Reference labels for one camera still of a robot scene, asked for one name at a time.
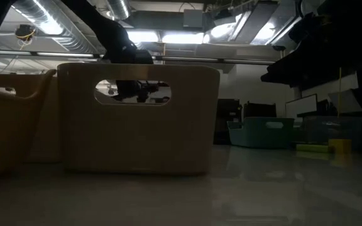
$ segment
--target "ceiling light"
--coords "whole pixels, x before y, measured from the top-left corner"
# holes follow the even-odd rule
[[[107,11],[106,12],[106,16],[108,16],[108,18],[112,19],[112,20],[115,20],[114,16],[112,15],[111,11]]]
[[[164,43],[178,43],[178,44],[202,44],[204,39],[203,33],[197,34],[171,34],[163,37]]]
[[[262,27],[255,38],[265,40],[271,38],[273,34],[275,34],[275,25],[273,23],[267,23]]]
[[[216,26],[212,29],[211,35],[215,38],[220,38],[221,36],[232,32],[235,25],[236,23],[228,23]]]
[[[241,18],[243,16],[243,14],[241,13],[241,14],[239,14],[239,15],[237,15],[236,16],[236,22],[238,22],[239,21],[239,19]]]
[[[47,52],[39,52],[37,55],[41,57],[93,57],[93,54],[85,54],[85,53],[47,53]]]
[[[134,43],[158,42],[157,33],[154,31],[127,31],[129,39]]]
[[[220,12],[214,17],[214,24],[216,26],[222,25],[222,24],[228,24],[228,23],[235,23],[236,18],[235,16],[232,16],[230,11],[228,9],[222,9]]]
[[[204,36],[204,41],[203,41],[203,43],[209,43],[211,41],[211,37],[208,35],[208,34],[206,34],[205,36]]]
[[[275,39],[271,40],[270,44],[275,45],[276,42],[283,38],[293,27],[295,24],[297,24],[301,20],[301,17],[296,18],[286,29],[284,29],[280,34],[277,34]]]
[[[0,55],[18,55],[18,56],[30,56],[29,51],[10,51],[10,50],[0,50]]]

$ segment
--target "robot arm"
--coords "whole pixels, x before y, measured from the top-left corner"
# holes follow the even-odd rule
[[[97,39],[106,48],[104,58],[111,63],[142,63],[153,64],[151,55],[146,50],[137,50],[129,40],[126,30],[116,21],[100,15],[87,0],[62,0],[83,22],[96,34]],[[145,88],[137,81],[117,80],[118,96],[116,100],[138,95],[138,100],[144,102],[148,98]]]

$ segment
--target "white floor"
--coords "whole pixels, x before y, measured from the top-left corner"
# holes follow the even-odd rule
[[[0,225],[362,225],[362,157],[214,146],[207,176],[65,173],[25,164],[0,177]]]

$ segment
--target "yellow object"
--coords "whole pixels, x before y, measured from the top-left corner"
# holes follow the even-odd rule
[[[347,167],[353,164],[350,139],[330,139],[329,148],[334,150],[334,160],[331,161],[332,165]]]

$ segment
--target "cable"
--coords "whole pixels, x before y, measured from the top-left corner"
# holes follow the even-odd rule
[[[16,59],[16,57],[18,57],[18,56],[14,56],[14,57],[12,58],[12,60],[1,70],[0,73],[3,73],[3,71],[5,71],[5,69],[8,68],[8,66],[12,63],[12,61],[13,61],[14,59]]]
[[[18,45],[20,46],[20,49],[19,49],[19,51],[21,51],[25,46],[28,46],[28,45],[30,45],[31,44],[31,40],[26,44],[26,43],[24,43],[23,42],[23,45],[20,45],[19,43],[18,43]],[[3,73],[4,71],[5,71],[5,69],[7,69],[8,67],[9,67],[9,65],[12,63],[12,61],[14,61],[13,62],[13,64],[12,64],[12,67],[11,67],[11,70],[13,69],[13,67],[15,66],[15,63],[16,63],[16,59],[18,58],[18,56],[15,56],[14,58],[12,58],[12,60],[11,61],[9,61],[9,63],[1,70],[1,72],[0,73]]]
[[[180,9],[178,9],[179,12],[181,12],[181,8],[182,8],[182,6],[183,6],[184,4],[185,4],[185,3],[182,3],[182,4],[181,4]],[[191,4],[191,3],[187,3],[187,4],[189,4],[190,6],[193,7],[193,9],[195,9],[195,6],[194,6],[193,4]]]

